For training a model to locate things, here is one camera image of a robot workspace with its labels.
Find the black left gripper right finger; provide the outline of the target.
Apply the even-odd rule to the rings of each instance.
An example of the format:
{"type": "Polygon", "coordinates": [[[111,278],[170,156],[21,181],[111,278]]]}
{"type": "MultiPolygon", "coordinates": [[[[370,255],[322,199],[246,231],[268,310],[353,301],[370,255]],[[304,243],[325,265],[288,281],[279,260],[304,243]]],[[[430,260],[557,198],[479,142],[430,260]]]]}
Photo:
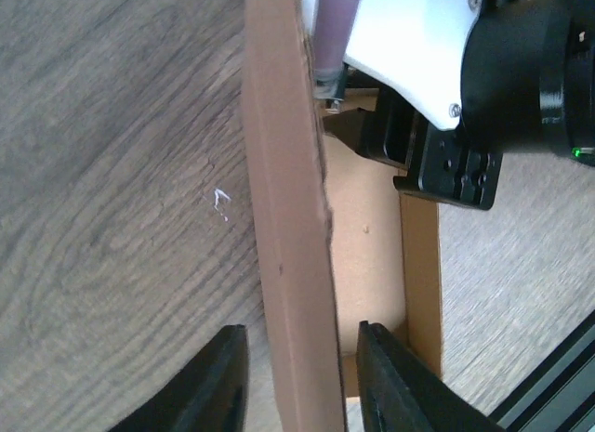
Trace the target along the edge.
{"type": "Polygon", "coordinates": [[[359,324],[356,351],[366,431],[501,431],[380,323],[359,324]]]}

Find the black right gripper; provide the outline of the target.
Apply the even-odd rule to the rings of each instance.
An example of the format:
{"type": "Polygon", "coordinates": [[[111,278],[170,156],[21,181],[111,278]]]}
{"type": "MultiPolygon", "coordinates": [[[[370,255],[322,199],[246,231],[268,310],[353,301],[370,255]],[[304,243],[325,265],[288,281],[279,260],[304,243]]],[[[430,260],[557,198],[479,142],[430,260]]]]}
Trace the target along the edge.
{"type": "Polygon", "coordinates": [[[473,147],[462,129],[441,131],[393,90],[373,110],[323,118],[324,131],[359,156],[403,172],[396,190],[418,198],[487,211],[494,205],[500,152],[473,147]]]}

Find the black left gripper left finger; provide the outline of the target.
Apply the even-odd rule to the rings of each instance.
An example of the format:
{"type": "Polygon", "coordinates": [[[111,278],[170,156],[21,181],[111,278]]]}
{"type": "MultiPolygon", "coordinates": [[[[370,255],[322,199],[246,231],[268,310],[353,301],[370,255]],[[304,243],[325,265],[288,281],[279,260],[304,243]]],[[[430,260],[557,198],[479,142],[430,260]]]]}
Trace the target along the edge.
{"type": "Polygon", "coordinates": [[[249,380],[246,328],[226,325],[114,431],[243,431],[249,380]]]}

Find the cardboard box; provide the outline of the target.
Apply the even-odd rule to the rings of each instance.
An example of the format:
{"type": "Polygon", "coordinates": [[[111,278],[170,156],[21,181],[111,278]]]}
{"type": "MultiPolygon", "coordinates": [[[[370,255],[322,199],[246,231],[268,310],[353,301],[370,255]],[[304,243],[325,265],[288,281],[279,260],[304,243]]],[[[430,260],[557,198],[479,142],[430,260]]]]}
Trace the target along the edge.
{"type": "Polygon", "coordinates": [[[443,371],[439,214],[324,138],[300,1],[245,0],[246,160],[282,428],[344,431],[361,321],[443,371]]]}

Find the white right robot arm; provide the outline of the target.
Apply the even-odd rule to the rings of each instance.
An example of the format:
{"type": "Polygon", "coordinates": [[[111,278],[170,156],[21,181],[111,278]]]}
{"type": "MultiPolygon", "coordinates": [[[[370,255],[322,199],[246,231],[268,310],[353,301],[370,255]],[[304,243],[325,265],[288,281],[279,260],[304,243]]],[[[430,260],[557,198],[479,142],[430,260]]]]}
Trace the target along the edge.
{"type": "Polygon", "coordinates": [[[594,164],[594,0],[488,0],[462,59],[462,112],[441,130],[396,91],[324,118],[407,195],[487,210],[507,152],[594,164]]]}

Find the black aluminium frame rail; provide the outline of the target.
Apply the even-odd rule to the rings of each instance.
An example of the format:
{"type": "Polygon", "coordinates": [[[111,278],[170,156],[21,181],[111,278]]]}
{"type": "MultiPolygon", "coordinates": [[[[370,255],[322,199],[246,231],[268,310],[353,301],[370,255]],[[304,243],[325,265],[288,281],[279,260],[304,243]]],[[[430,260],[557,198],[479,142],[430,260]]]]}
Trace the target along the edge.
{"type": "Polygon", "coordinates": [[[592,431],[594,388],[589,314],[489,417],[507,431],[592,431]]]}

